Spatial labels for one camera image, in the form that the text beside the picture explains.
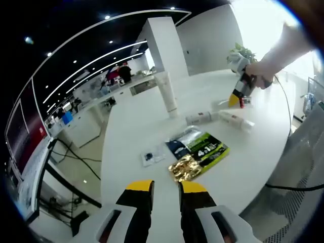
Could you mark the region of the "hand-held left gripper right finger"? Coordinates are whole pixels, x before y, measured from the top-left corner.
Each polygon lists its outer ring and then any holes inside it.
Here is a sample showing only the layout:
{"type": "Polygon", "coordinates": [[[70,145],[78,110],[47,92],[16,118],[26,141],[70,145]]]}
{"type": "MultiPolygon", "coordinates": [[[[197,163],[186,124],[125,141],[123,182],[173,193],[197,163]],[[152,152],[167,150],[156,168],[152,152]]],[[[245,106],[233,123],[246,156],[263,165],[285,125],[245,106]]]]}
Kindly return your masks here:
{"type": "Polygon", "coordinates": [[[200,184],[179,186],[181,229],[185,242],[255,242],[252,227],[226,206],[216,205],[200,184]]]}

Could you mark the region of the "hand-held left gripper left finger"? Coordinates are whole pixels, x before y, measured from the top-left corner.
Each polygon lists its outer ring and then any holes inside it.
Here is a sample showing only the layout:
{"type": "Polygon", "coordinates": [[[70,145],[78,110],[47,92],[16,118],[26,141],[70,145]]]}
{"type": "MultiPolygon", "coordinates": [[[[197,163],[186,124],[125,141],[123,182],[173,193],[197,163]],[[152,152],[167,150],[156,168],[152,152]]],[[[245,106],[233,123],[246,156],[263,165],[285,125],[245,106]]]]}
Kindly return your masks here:
{"type": "Polygon", "coordinates": [[[151,227],[153,180],[126,186],[116,203],[104,208],[96,242],[146,242],[151,227]]]}

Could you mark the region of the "person's right hand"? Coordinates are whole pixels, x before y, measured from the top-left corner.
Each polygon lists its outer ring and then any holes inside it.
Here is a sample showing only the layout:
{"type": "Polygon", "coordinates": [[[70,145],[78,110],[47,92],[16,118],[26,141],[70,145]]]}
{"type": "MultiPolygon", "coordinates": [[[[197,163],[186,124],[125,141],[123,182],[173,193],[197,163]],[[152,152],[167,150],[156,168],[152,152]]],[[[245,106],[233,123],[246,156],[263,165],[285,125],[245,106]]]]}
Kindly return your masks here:
{"type": "Polygon", "coordinates": [[[245,67],[245,73],[248,76],[255,76],[255,86],[263,90],[272,84],[274,78],[274,72],[269,65],[263,61],[247,65],[245,67]]]}

